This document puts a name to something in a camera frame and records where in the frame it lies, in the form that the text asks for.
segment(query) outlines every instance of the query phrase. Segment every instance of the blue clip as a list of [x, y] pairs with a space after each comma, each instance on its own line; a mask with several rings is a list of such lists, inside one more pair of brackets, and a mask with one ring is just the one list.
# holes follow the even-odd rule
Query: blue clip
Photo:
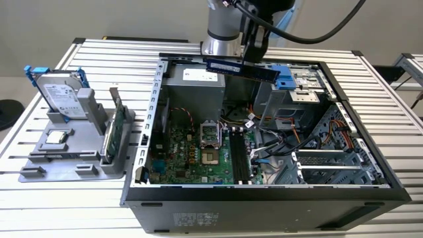
[[257, 160], [255, 160], [255, 162], [257, 162], [257, 163], [264, 163], [264, 164], [269, 164], [271, 163], [271, 161], [268, 160], [268, 159], [257, 159]]
[[85, 71], [79, 67], [76, 72], [79, 73], [81, 84], [84, 88], [89, 88]]
[[279, 90], [295, 90], [296, 83], [289, 68], [285, 65], [272, 65], [272, 70], [280, 72], [276, 79], [276, 88]]
[[36, 67], [33, 70], [32, 70], [32, 73], [39, 73], [39, 74], [41, 74], [41, 73], [47, 73], [47, 72], [49, 72], [51, 71], [51, 69], [48, 68], [48, 67]]
[[36, 87], [37, 86], [37, 83], [33, 79], [33, 76], [32, 74], [43, 74], [43, 73], [47, 73], [48, 71], [51, 71], [51, 69], [48, 67], [36, 67], [32, 71], [31, 71], [31, 65], [27, 65], [25, 68], [24, 68], [24, 71], [25, 71], [25, 75], [27, 75], [27, 78], [29, 79], [31, 83], [32, 83], [32, 86]]
[[27, 75], [27, 78], [31, 81], [32, 86], [36, 87], [37, 83], [35, 82], [35, 79], [32, 77], [31, 68], [32, 68], [31, 65], [27, 65], [25, 68], [24, 68], [24, 71], [25, 71], [25, 75]]

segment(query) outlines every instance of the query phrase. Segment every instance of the metal rail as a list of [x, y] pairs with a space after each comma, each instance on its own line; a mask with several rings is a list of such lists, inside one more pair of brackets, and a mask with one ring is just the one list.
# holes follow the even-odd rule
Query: metal rail
[[[124, 104], [136, 111], [128, 156], [135, 158], [145, 117], [157, 55], [197, 54], [199, 44], [85, 40], [71, 46], [57, 68], [87, 72], [95, 98], [115, 107], [108, 93], [117, 87]], [[364, 57], [350, 51], [269, 48], [267, 58], [320, 60], [337, 79], [364, 126], [396, 172], [412, 202], [347, 232], [220, 234], [221, 237], [423, 237], [423, 127]], [[0, 171], [17, 171], [47, 125], [40, 95], [0, 145]], [[127, 208], [119, 207], [124, 178], [85, 182], [19, 183], [17, 174], [0, 175], [0, 231], [11, 236], [143, 236]]]

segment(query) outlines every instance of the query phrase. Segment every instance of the open computer tower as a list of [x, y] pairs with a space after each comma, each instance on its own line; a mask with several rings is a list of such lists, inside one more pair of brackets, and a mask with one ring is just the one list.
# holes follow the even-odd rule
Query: open computer tower
[[324, 62], [265, 59], [267, 83], [209, 59], [240, 63], [160, 54], [123, 193], [145, 232], [347, 230], [411, 200]]

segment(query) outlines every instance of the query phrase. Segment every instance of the ram slot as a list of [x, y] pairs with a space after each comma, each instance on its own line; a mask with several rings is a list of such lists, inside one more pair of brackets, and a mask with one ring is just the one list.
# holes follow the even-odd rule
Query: ram slot
[[237, 184], [240, 181], [241, 184], [248, 184], [249, 170], [243, 133], [229, 133], [229, 146], [235, 184]]

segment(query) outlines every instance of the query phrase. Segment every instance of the black office chair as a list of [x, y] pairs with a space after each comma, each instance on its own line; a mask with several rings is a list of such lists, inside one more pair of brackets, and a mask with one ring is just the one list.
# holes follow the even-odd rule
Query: black office chair
[[0, 100], [0, 131], [15, 125], [24, 110], [25, 108], [19, 101]]

